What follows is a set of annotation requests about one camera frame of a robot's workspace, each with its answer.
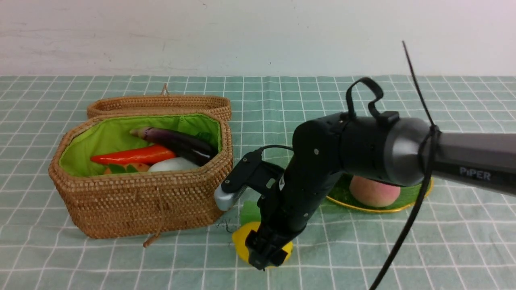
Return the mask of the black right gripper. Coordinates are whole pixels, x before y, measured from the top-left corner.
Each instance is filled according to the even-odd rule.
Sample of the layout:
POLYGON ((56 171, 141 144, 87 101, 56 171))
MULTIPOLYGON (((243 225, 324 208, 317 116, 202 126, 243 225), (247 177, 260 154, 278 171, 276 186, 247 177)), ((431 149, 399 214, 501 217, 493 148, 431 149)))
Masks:
POLYGON ((283 247, 305 230, 342 174, 286 169, 273 196, 260 206, 258 229, 247 235, 248 263, 258 270, 282 265, 287 256, 283 247))

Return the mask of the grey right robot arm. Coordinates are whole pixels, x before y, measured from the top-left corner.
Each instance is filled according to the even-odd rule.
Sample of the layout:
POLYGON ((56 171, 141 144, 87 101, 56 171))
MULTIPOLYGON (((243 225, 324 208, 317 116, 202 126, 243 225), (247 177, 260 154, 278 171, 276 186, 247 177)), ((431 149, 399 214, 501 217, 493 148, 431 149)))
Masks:
POLYGON ((418 118, 385 111, 372 117, 348 112, 307 121, 293 134, 293 156, 285 169, 262 160, 261 147, 246 154, 266 167, 260 185, 261 223, 245 240, 249 264, 280 266, 284 246, 346 173, 382 184, 415 186, 424 192, 431 176, 515 195, 515 134, 442 133, 418 118))

